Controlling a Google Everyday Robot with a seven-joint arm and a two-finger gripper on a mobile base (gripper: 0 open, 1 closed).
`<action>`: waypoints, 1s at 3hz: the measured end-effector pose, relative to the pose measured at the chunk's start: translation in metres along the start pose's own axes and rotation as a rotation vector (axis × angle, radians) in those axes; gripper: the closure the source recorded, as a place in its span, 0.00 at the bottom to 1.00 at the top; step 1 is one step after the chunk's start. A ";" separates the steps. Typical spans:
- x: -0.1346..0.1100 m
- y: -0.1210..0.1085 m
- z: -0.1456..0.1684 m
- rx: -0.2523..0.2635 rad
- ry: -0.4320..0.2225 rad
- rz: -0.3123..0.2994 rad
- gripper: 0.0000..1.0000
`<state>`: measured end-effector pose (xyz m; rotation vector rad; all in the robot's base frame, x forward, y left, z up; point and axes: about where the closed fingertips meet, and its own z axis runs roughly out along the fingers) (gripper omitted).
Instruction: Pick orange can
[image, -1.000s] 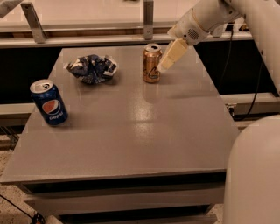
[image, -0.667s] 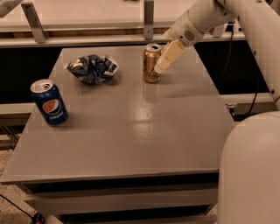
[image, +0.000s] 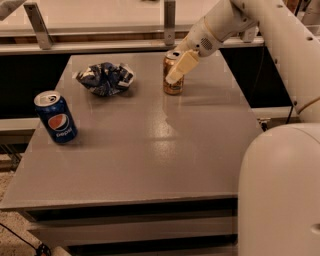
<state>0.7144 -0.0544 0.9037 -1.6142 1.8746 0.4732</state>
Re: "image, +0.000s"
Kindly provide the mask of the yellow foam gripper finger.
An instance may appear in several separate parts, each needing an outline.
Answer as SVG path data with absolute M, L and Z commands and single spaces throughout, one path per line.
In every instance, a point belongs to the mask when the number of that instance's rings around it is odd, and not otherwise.
M 179 51 L 180 56 L 171 68 L 168 77 L 179 80 L 199 64 L 199 55 L 195 50 Z

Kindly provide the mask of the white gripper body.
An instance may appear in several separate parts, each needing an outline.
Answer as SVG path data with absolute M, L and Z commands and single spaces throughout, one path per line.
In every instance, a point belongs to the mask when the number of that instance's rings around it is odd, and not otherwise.
M 196 51 L 200 57 L 208 57 L 217 51 L 222 43 L 214 37 L 204 17 L 196 22 L 187 36 L 175 49 L 181 52 Z

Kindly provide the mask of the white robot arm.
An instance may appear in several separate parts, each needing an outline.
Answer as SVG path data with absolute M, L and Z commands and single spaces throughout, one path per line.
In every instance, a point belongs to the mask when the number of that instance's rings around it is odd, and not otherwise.
M 239 256 L 320 256 L 320 42 L 282 0 L 217 0 L 178 45 L 166 76 L 178 81 L 231 36 L 258 28 L 278 72 L 255 83 L 236 71 L 253 107 L 292 106 L 300 121 L 248 147 L 238 192 Z

